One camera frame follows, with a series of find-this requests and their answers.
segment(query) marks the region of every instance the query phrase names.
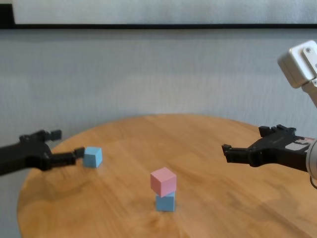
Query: pink cube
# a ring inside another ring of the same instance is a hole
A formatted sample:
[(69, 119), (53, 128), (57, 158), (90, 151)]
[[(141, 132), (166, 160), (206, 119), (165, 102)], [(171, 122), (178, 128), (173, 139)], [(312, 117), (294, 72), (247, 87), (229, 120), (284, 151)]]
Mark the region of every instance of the pink cube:
[(151, 173), (151, 189), (160, 197), (176, 191), (176, 174), (164, 167)]

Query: stacked cubes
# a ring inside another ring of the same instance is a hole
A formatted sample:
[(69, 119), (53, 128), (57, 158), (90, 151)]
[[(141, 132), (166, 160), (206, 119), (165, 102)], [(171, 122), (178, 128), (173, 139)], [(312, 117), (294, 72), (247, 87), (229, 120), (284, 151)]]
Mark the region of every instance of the stacked cubes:
[(176, 174), (165, 167), (152, 172), (151, 189), (156, 193), (157, 211), (175, 211)]

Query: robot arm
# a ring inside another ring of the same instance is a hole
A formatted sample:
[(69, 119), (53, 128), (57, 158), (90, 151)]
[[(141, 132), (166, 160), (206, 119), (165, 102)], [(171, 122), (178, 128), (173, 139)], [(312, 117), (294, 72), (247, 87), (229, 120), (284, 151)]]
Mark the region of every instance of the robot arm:
[[(301, 87), (317, 107), (317, 44), (308, 41), (291, 48), (278, 64), (293, 88)], [(261, 139), (248, 148), (222, 146), (228, 163), (258, 167), (280, 164), (310, 174), (311, 184), (317, 179), (317, 140), (295, 135), (295, 128), (282, 125), (259, 127)]]
[(46, 141), (61, 139), (61, 131), (51, 133), (41, 130), (34, 134), (20, 136), (16, 144), (0, 148), (0, 175), (24, 168), (38, 168), (42, 171), (53, 167), (76, 164), (77, 158), (84, 156), (85, 148), (69, 153), (52, 154)]

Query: cube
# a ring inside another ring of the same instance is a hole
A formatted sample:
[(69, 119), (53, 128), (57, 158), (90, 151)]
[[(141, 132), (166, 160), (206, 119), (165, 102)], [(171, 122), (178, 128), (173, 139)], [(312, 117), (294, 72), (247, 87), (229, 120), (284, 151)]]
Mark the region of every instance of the cube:
[(84, 166), (97, 168), (103, 161), (103, 153), (101, 148), (87, 147), (84, 154)]
[(165, 197), (156, 195), (157, 211), (174, 212), (175, 211), (175, 192), (171, 192)]
[(160, 197), (176, 191), (176, 174), (164, 167), (151, 173), (151, 189)]

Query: table surface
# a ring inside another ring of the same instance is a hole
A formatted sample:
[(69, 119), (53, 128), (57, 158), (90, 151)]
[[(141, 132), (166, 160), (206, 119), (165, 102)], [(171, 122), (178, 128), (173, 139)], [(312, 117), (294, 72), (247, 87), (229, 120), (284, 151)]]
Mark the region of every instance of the table surface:
[[(31, 170), (18, 201), (23, 238), (317, 237), (317, 191), (305, 172), (228, 164), (256, 126), (198, 115), (128, 118), (82, 132), (54, 152), (102, 147), (97, 169)], [(157, 212), (150, 172), (177, 174), (175, 212)]]

